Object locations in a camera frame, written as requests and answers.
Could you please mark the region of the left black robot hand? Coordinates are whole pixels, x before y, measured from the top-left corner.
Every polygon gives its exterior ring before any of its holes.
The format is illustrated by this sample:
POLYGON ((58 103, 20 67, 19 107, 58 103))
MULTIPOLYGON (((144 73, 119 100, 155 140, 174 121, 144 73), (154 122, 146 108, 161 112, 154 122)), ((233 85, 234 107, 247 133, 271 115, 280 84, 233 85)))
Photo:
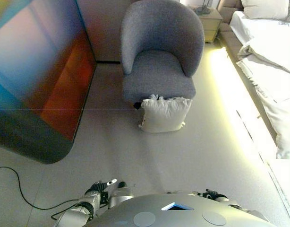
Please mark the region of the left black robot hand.
POLYGON ((103 192, 108 186, 116 182, 117 182, 117 179, 112 179, 105 183, 102 183, 101 181, 96 182, 90 187, 90 189, 88 189, 88 192, 91 192, 91 191, 103 192))

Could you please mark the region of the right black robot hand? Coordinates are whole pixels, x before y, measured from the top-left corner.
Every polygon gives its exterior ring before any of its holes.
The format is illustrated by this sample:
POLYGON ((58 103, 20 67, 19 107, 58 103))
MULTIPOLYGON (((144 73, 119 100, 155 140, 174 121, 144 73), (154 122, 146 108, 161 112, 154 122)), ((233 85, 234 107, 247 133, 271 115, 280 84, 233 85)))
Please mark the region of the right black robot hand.
POLYGON ((210 189, 206 189, 205 192, 192 192, 194 195, 203 197, 203 198, 207 198, 207 199, 211 199, 214 201, 218 201, 218 202, 225 202, 225 201, 229 201, 229 199, 223 195, 223 194, 219 194, 217 191, 213 191, 210 189))

